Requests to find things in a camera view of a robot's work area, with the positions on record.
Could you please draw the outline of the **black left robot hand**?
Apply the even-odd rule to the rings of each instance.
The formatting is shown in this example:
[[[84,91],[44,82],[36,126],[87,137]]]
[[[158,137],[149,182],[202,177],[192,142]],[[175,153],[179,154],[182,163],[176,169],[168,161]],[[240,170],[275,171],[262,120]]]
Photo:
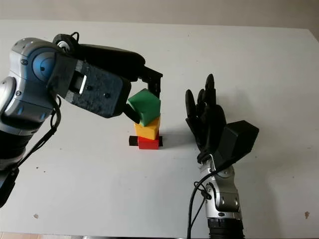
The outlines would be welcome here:
[[[84,96],[76,96],[79,107],[105,118],[125,113],[133,121],[141,119],[127,104],[131,83],[141,79],[148,90],[160,96],[162,74],[145,66],[138,53],[107,46],[78,44],[72,55],[82,61],[87,76]]]

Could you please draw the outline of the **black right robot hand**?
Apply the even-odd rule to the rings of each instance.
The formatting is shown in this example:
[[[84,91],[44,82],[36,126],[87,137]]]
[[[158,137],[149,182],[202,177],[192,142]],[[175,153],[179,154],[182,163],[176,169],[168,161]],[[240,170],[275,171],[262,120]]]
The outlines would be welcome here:
[[[213,155],[217,150],[226,125],[224,110],[216,102],[212,74],[207,76],[205,88],[199,91],[196,101],[190,89],[185,92],[185,106],[187,113],[185,120],[200,151],[197,162],[202,164],[206,157]]]

